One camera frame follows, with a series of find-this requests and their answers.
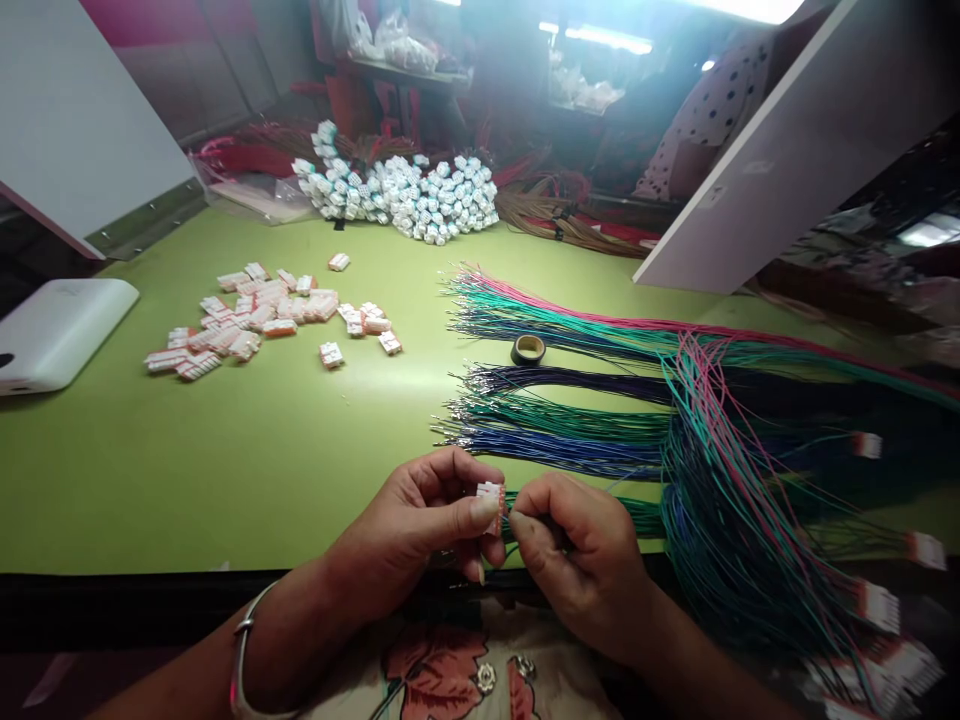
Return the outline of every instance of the patterned clothing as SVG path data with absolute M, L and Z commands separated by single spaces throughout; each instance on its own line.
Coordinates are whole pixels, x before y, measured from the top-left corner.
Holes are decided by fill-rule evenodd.
M 711 70 L 703 73 L 680 107 L 633 194 L 670 200 L 670 177 L 680 144 L 720 148 L 723 154 L 763 103 L 773 33 L 756 31 L 735 39 Z

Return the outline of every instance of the silver bangle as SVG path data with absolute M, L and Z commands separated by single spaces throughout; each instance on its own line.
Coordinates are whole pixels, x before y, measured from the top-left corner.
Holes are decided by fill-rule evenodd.
M 296 717 L 299 714 L 299 711 L 281 713 L 279 715 L 266 715 L 257 712 L 250 707 L 247 703 L 246 696 L 243 694 L 243 658 L 247 654 L 247 636 L 250 634 L 250 630 L 253 629 L 253 611 L 257 609 L 257 605 L 263 600 L 263 596 L 270 592 L 277 582 L 280 581 L 277 580 L 271 583 L 253 599 L 253 602 L 250 603 L 250 606 L 247 608 L 247 612 L 243 615 L 243 620 L 240 621 L 236 630 L 233 631 L 233 634 L 238 637 L 238 640 L 233 655 L 233 675 L 230 678 L 230 710 L 233 712 L 234 717 L 241 718 L 241 720 L 289 720 L 289 718 Z

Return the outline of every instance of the black tape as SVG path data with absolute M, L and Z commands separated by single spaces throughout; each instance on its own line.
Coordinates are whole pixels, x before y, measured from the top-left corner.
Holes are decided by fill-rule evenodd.
M 534 355 L 524 355 L 522 350 L 533 351 Z M 521 335 L 513 341 L 510 359 L 514 365 L 539 365 L 547 354 L 547 345 L 536 335 Z

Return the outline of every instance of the green table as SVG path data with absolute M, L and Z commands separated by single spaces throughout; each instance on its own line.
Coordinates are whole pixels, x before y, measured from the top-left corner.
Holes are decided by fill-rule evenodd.
M 342 274 L 326 269 L 339 251 L 352 258 Z M 464 340 L 445 329 L 452 305 L 439 294 L 438 271 L 454 271 L 451 263 L 461 260 L 579 310 L 851 344 L 761 300 L 637 287 L 630 281 L 635 260 L 503 223 L 437 248 L 393 228 L 357 224 L 335 232 L 322 221 L 267 228 L 206 210 L 104 273 L 130 282 L 141 297 L 72 386 L 0 399 L 0 572 L 185 572 L 224 561 L 251 570 L 290 567 L 322 552 L 397 464 L 432 449 L 438 436 L 430 416 L 457 392 L 448 373 L 459 372 L 464 359 L 509 362 L 506 343 Z M 230 361 L 192 385 L 147 376 L 144 356 L 164 346 L 171 328 L 198 323 L 198 302 L 218 293 L 217 275 L 252 261 L 314 273 L 343 302 L 377 303 L 404 352 L 387 357 L 373 338 L 351 340 L 334 317 L 296 337 L 267 340 L 248 366 Z M 317 357 L 318 345 L 330 340 L 346 358 L 333 373 Z M 547 360 L 609 370 L 558 351 L 548 351 Z M 550 397 L 611 409 L 630 402 L 578 390 Z M 512 489 L 544 471 L 490 462 Z M 623 483 L 617 492 L 653 499 L 659 487 Z M 956 548 L 957 500 L 941 491 L 885 515 Z

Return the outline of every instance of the white device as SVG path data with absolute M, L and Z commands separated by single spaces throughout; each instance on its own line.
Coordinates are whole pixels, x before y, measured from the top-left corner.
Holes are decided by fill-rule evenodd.
M 73 382 L 140 297 L 123 280 L 51 280 L 0 320 L 0 395 Z

